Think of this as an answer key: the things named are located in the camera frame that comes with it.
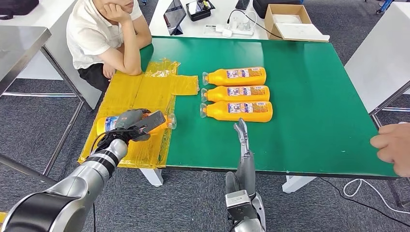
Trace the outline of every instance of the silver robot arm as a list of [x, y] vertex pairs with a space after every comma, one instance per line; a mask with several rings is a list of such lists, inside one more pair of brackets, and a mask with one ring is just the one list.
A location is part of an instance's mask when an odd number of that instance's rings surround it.
[[2, 232], [80, 232], [87, 214], [121, 159], [128, 141], [149, 138], [148, 132], [165, 122], [161, 112], [142, 119], [148, 110], [121, 114], [116, 130], [107, 133], [98, 148], [68, 177], [49, 189], [20, 200], [6, 217]]
[[265, 210], [262, 198], [255, 191], [255, 162], [249, 150], [248, 129], [243, 119], [234, 124], [241, 144], [236, 173], [225, 176], [226, 208], [232, 217], [235, 232], [265, 232]]

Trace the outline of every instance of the bottle cap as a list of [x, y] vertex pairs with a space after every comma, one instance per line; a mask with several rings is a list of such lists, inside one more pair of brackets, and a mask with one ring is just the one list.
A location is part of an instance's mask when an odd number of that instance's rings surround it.
[[174, 113], [168, 114], [168, 128], [173, 130], [176, 128], [176, 117]]
[[208, 73], [207, 72], [202, 73], [202, 84], [204, 84], [204, 86], [209, 84], [209, 79], [208, 79]]
[[206, 117], [206, 104], [205, 103], [201, 103], [199, 115], [201, 116], [201, 118]]
[[206, 88], [201, 89], [201, 101], [202, 102], [208, 101], [208, 90]]

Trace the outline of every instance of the white cable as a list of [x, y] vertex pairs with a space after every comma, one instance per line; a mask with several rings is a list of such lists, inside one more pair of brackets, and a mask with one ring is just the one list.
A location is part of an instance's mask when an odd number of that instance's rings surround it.
[[[352, 195], [347, 194], [347, 193], [346, 193], [346, 187], [347, 187], [349, 184], [351, 184], [351, 183], [353, 183], [353, 182], [356, 182], [357, 180], [359, 180], [360, 183], [359, 183], [359, 186], [357, 186], [356, 191], [355, 191]], [[396, 209], [393, 209], [392, 207], [390, 207], [390, 206], [387, 204], [386, 200], [383, 198], [383, 196], [380, 194], [380, 192], [379, 192], [375, 187], [373, 187], [373, 185], [371, 185], [369, 182], [367, 182], [367, 181], [365, 181], [365, 180], [363, 180], [363, 179], [354, 179], [354, 180], [350, 181], [349, 183], [345, 184], [345, 186], [343, 187], [343, 193], [344, 193], [347, 197], [353, 197], [353, 196], [355, 196], [356, 193], [359, 191], [360, 187], [362, 186], [362, 182], [365, 182], [365, 183], [368, 184], [370, 187], [372, 187], [372, 189], [374, 189], [374, 190], [376, 191], [376, 193], [377, 193], [377, 194], [380, 196], [380, 198], [383, 200], [383, 202], [384, 202], [384, 204], [387, 206], [387, 208], [389, 208], [389, 209], [392, 210], [392, 211], [398, 212], [398, 213], [410, 214], [410, 212], [400, 211], [400, 210], [396, 210]]]
[[250, 27], [250, 29], [249, 29], [249, 30], [252, 30], [252, 28], [254, 28], [256, 26], [256, 21], [258, 21], [258, 15], [254, 11], [248, 11], [248, 12], [253, 12], [255, 14], [255, 22], [254, 22], [253, 26]]

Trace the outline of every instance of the green table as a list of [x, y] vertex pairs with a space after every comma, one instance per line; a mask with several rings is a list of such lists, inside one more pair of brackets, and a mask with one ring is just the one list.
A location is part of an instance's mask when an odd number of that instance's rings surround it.
[[[154, 37], [152, 44], [153, 53], [143, 50], [142, 59], [179, 61], [178, 73], [183, 75], [265, 67], [274, 115], [268, 123], [247, 123], [259, 172], [396, 176], [369, 143], [377, 130], [330, 43]], [[172, 132], [166, 165], [235, 169], [240, 146], [234, 122], [200, 118], [200, 103], [200, 95], [177, 97], [178, 126]]]

